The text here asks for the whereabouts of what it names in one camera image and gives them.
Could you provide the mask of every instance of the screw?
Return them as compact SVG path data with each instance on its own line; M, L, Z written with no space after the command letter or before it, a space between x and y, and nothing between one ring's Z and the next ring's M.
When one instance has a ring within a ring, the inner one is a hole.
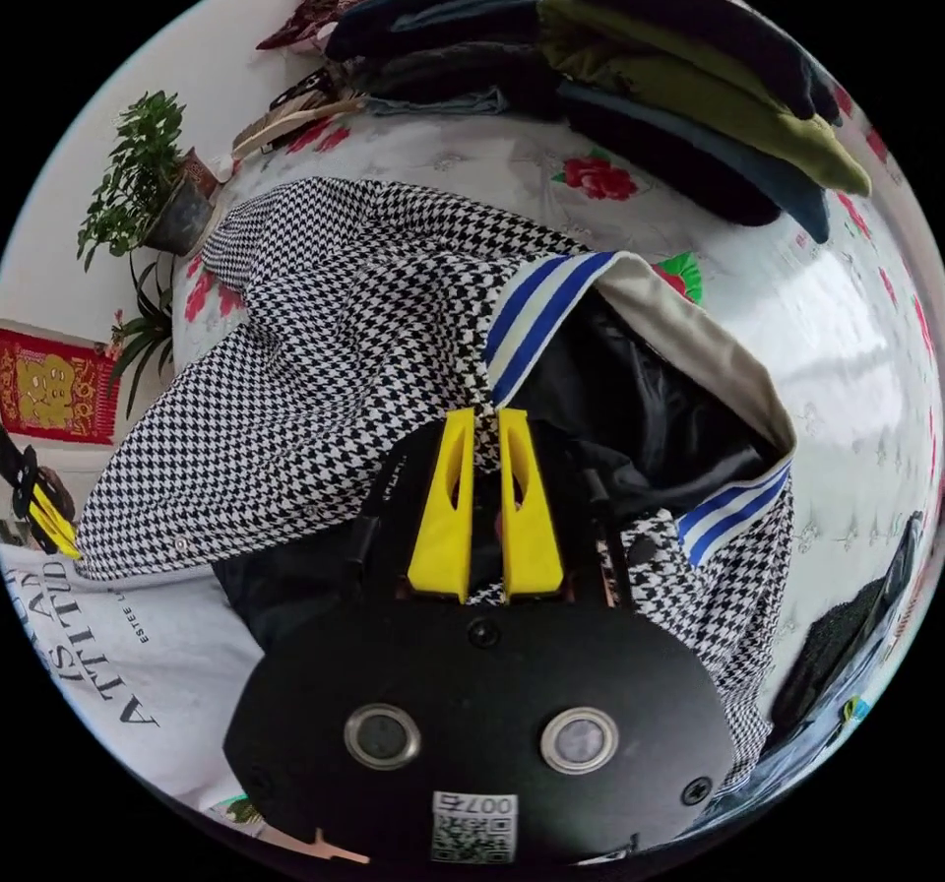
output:
M491 649L498 644L502 634L491 619L475 619L470 623L469 637L477 649Z
M685 806L696 806L712 792L712 781L708 777L697 777L682 792Z

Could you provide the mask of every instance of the white t-shirt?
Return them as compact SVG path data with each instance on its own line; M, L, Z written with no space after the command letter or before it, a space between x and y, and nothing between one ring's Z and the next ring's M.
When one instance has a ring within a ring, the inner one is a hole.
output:
M103 584L66 557L0 545L0 570L43 665L106 750L197 810L242 794L222 740L262 650L209 568Z

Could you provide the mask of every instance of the red flower print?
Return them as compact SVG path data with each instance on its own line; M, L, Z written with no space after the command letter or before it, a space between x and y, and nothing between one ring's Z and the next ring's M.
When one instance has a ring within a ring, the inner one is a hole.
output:
M602 157L572 157L564 162L564 182L591 200L625 200L638 191L630 174Z
M668 275L664 272L659 265L653 266L653 271L660 276L660 278L669 285L674 291L678 291L684 298L687 298L689 301L692 298L686 294L686 282L683 280L681 275Z
M207 303L207 292L214 286L214 277L209 272L202 272L200 277L187 295L187 304L184 306L184 318L188 324L204 309Z
M197 255L195 255L190 260L190 265L187 266L187 278L192 279L194 277L194 273L200 268L202 264L203 260L201 259L200 253L198 252Z
M331 123L332 119L330 117L323 117L320 121L317 121L311 127L308 127L302 131L302 133L299 134L298 137L296 137L295 140L285 148L285 152L287 154L297 154L300 150L302 150L302 148L308 147L309 144L313 144L322 136L322 132Z
M883 139L879 136L879 131L877 131L875 127L869 129L869 133L866 135L866 143L869 145L872 152L885 163L886 157L889 156L889 151L883 143Z
M922 340L925 341L925 349L928 351L928 355L932 356L934 351L932 348L932 336L928 333L928 325L925 323L925 312L922 310L922 306L918 303L918 298L913 296L913 306L915 308L915 317L918 318L918 325L922 331Z
M889 295L893 304L898 307L899 301L896 300L896 290L893 288L893 283L889 280L889 276L886 274L885 269L879 270L879 277L883 280L883 284L886 286L886 293Z
M348 136L348 134L350 134L350 131L347 127L340 127L337 131L332 131L332 133L329 134L328 137L326 137L325 140L315 148L315 150L319 154L332 151Z
M843 193L838 193L837 199L847 208L847 212L850 214L850 218L853 220L853 224L856 228L859 229L867 239L871 239L872 235L870 235L869 226L866 225L866 220L860 215L856 206L853 205L853 200Z
M225 284L219 284L217 289L220 293L220 315L223 318L225 318L233 308L241 308L243 306L243 299L239 296L239 293L232 288L228 288Z
M853 117L853 99L846 88L834 85L834 97L837 99L837 107L847 116Z

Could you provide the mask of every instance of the spider plant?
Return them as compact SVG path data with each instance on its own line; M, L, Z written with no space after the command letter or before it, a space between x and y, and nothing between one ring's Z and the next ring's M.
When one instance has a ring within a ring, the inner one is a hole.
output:
M131 409L135 404L135 397L138 395L138 387L141 384L145 368L158 352L158 349L163 347L157 362L158 374L161 373L164 365L173 356L173 340L171 338L173 326L170 310L173 293L173 272L171 272L168 287L162 288L156 271L157 262L151 262L140 275L135 272L132 253L128 255L128 264L131 268L131 278L135 283L139 316L131 321L122 321L120 312L115 315L116 324L111 329L111 350L116 354L116 360L108 379L108 393L110 395L122 375L131 368L132 364L137 362L135 375L131 380L131 388L128 391L128 405L125 409L126 419L131 415ZM145 287L146 282L152 276L154 276L153 284L157 291L157 301L148 295Z

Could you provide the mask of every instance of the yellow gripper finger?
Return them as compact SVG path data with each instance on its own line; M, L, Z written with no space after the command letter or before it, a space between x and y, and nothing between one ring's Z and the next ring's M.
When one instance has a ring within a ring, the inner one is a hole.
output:
M564 566L523 410L499 410L499 453L506 600L555 594L564 582Z
M82 555L76 548L76 534L72 525L56 510L55 505L39 485L33 489L32 495L30 515L62 553L73 560L78 560Z
M407 572L416 593L456 597L460 603L470 594L474 438L472 409L447 413Z

